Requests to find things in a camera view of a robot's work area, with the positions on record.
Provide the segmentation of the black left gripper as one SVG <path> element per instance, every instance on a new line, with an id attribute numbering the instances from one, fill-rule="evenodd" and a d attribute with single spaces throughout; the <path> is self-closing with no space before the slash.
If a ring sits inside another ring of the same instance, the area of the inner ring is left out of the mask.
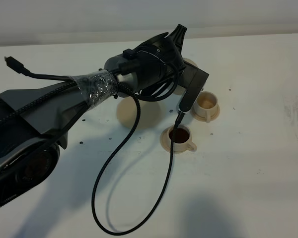
<path id="1" fill-rule="evenodd" d="M 136 91 L 161 86 L 185 68 L 181 52 L 187 28 L 181 24 L 168 35 L 162 33 L 134 48 L 140 67 L 136 70 Z"/>

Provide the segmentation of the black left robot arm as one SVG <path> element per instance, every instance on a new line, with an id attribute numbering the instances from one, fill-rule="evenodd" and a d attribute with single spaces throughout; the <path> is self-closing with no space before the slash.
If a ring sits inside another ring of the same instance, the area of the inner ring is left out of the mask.
<path id="1" fill-rule="evenodd" d="M 168 97 L 185 68 L 181 51 L 186 30 L 178 25 L 111 57 L 97 72 L 79 76 L 34 74 L 7 57 L 7 66 L 17 73 L 55 84 L 0 93 L 0 208 L 52 173 L 60 149 L 68 145 L 69 129 L 85 112 L 111 96 Z"/>

